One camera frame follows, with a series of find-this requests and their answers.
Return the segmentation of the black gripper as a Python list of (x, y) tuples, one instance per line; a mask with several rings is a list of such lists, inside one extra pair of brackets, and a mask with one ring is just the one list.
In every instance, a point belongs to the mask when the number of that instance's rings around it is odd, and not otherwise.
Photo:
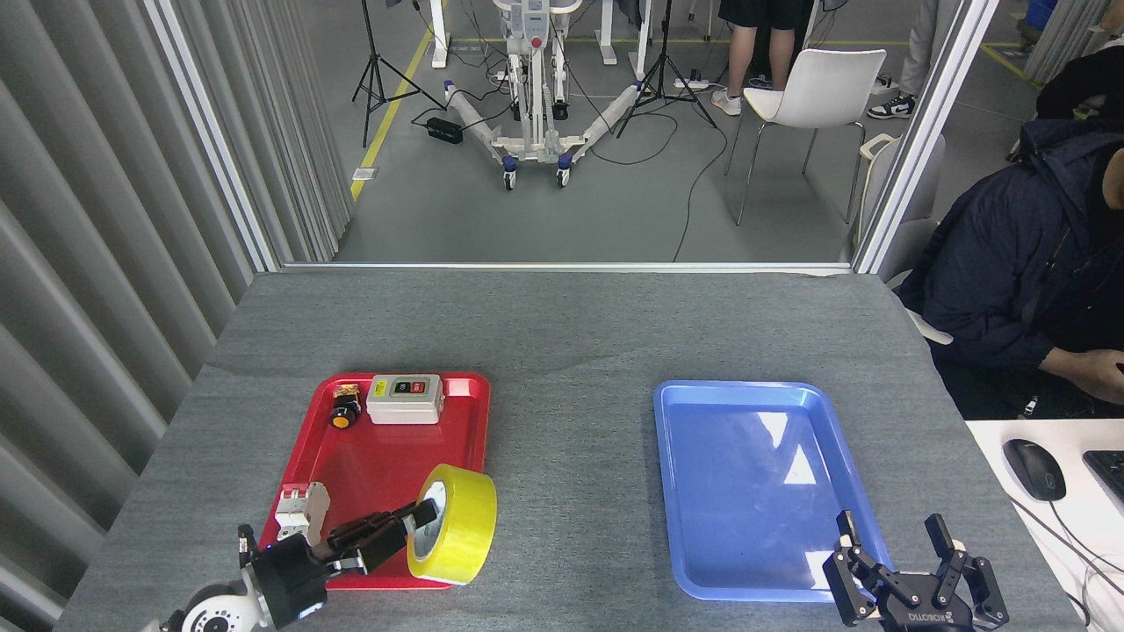
[(839, 543), (823, 565), (839, 616), (847, 628), (879, 613), (883, 631), (973, 631), (1004, 628), (1009, 612), (1003, 601), (991, 561), (969, 556), (948, 532), (939, 513), (924, 520), (939, 570), (931, 574), (890, 574), (868, 556), (858, 536), (854, 516), (836, 516)]
[(259, 552), (259, 588), (270, 626), (285, 628), (327, 599), (327, 565), (333, 575), (370, 574), (406, 547), (414, 529), (437, 517), (436, 502), (413, 502), (392, 512), (369, 513), (332, 529), (318, 545), (292, 535)]

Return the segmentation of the person's hand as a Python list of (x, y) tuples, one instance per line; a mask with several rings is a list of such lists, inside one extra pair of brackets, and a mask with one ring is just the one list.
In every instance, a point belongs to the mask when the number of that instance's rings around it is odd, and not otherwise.
[(1120, 349), (1093, 349), (1075, 355), (1073, 383), (1096, 399), (1123, 405), (1123, 352)]

